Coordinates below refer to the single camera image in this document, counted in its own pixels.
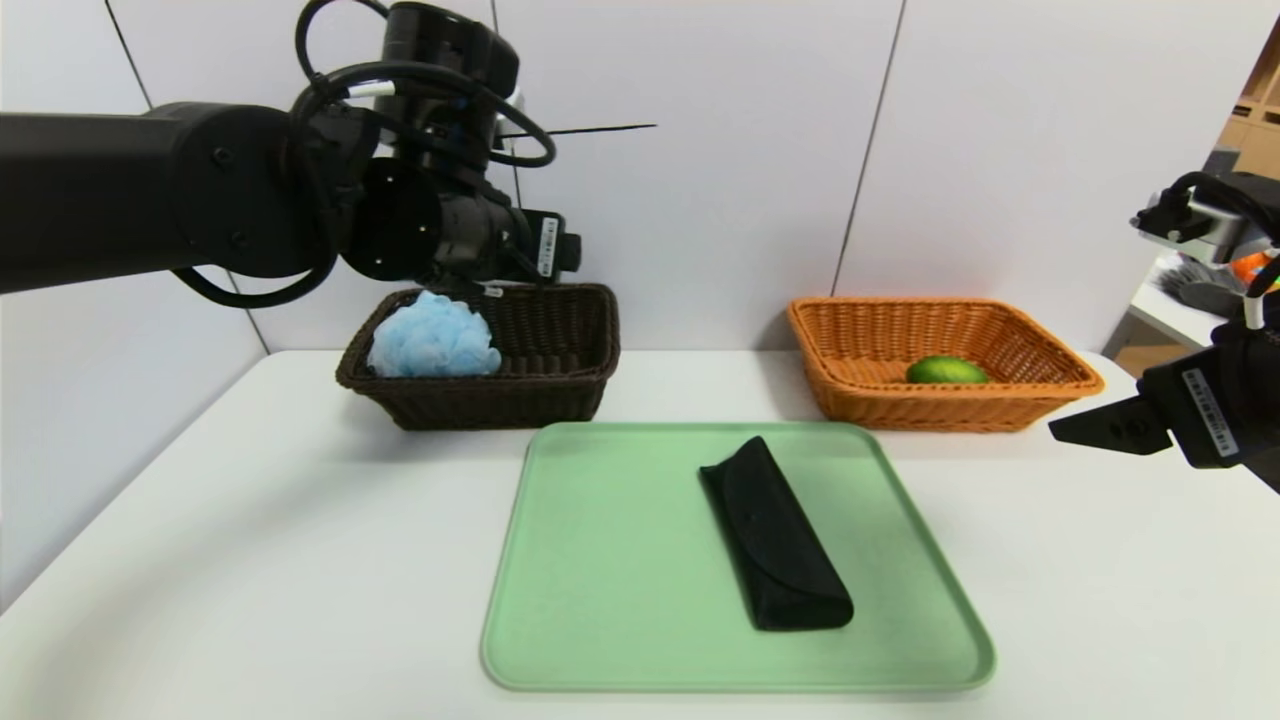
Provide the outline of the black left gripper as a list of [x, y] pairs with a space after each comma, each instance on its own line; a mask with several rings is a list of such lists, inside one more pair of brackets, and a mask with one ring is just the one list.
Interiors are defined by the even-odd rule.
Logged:
[[579, 272], [582, 240], [562, 233], [561, 215], [509, 208], [508, 218], [508, 282], [557, 284], [561, 273]]

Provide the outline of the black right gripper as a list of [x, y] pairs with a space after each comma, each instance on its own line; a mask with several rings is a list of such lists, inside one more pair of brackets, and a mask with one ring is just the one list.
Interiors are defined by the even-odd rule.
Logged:
[[1267, 325], [1221, 325], [1212, 343], [1148, 368], [1140, 395], [1048, 424], [1068, 445], [1149, 456], [1172, 447], [1172, 433], [1197, 469], [1245, 466], [1279, 491], [1279, 337]]

